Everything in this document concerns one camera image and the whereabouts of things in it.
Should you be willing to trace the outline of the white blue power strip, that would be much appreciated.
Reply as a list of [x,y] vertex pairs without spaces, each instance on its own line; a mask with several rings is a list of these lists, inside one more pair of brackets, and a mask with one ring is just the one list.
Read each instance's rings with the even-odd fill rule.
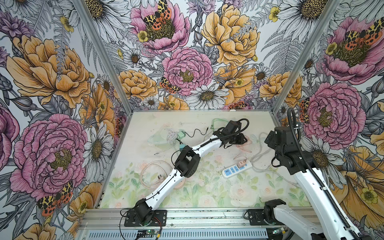
[[247,161],[247,164],[243,167],[243,168],[238,168],[237,164],[235,165],[232,165],[228,168],[225,168],[223,171],[222,171],[222,176],[224,178],[231,178],[231,177],[234,177],[235,175],[238,175],[248,169],[251,169],[252,168],[252,163],[249,161],[249,160],[246,160]]

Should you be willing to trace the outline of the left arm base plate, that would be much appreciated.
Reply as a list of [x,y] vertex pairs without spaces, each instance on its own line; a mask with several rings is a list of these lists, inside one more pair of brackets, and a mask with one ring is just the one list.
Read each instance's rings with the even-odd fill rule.
[[164,227],[167,222],[166,210],[151,211],[142,219],[134,210],[128,210],[124,213],[125,227]]

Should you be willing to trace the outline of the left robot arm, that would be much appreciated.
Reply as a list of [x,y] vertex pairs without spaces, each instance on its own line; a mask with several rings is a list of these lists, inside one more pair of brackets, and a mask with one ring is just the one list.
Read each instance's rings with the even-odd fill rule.
[[248,140],[243,132],[249,127],[248,119],[229,121],[225,127],[213,132],[204,142],[178,150],[174,168],[165,180],[145,198],[137,201],[133,210],[141,225],[146,226],[154,218],[155,211],[171,191],[185,178],[195,174],[202,157],[223,146],[243,145]]

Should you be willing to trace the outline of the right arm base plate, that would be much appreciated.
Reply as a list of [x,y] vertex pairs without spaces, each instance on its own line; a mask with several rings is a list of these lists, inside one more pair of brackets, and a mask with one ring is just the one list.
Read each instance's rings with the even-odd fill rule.
[[247,210],[246,216],[251,226],[268,226],[272,224],[270,216],[262,209]]

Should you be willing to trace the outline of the pink charger plug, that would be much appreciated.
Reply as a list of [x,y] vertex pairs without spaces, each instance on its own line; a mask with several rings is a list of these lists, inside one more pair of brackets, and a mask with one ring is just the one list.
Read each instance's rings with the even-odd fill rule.
[[242,161],[237,163],[237,166],[240,169],[240,168],[243,168],[246,164],[247,164],[247,161],[246,160],[242,160]]

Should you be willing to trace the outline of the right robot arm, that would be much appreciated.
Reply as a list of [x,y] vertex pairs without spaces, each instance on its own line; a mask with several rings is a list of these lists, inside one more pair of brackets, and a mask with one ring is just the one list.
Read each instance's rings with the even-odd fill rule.
[[303,240],[369,240],[342,210],[332,194],[320,166],[310,152],[299,143],[300,127],[293,108],[287,110],[287,127],[276,127],[265,143],[275,151],[274,160],[285,167],[301,186],[320,223],[316,225],[291,209],[280,199],[267,201],[264,220],[268,224],[281,223]]

